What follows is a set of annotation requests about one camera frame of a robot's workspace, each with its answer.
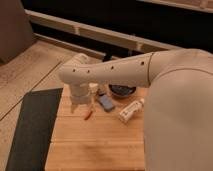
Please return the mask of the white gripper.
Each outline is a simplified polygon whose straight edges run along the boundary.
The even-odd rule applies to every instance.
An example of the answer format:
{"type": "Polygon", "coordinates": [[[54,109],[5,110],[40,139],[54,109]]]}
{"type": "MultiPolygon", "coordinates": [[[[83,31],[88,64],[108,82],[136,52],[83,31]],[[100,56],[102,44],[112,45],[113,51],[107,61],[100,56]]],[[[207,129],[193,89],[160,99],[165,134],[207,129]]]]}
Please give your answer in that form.
{"type": "Polygon", "coordinates": [[[70,98],[71,98],[71,113],[75,112],[77,108],[76,104],[88,104],[89,109],[92,112],[96,111],[95,107],[95,98],[91,97],[89,85],[88,84],[80,84],[80,85],[70,85],[70,98]]]}

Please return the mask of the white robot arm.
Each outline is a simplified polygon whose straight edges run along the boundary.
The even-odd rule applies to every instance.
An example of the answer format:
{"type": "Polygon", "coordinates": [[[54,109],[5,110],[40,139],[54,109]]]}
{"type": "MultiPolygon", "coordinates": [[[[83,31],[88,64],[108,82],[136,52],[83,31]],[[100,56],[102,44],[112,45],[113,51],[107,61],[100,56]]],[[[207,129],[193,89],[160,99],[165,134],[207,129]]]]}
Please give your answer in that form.
{"type": "Polygon", "coordinates": [[[77,54],[59,70],[76,104],[90,83],[146,87],[146,171],[213,171],[213,54],[200,49],[151,52],[91,64],[77,54]]]}

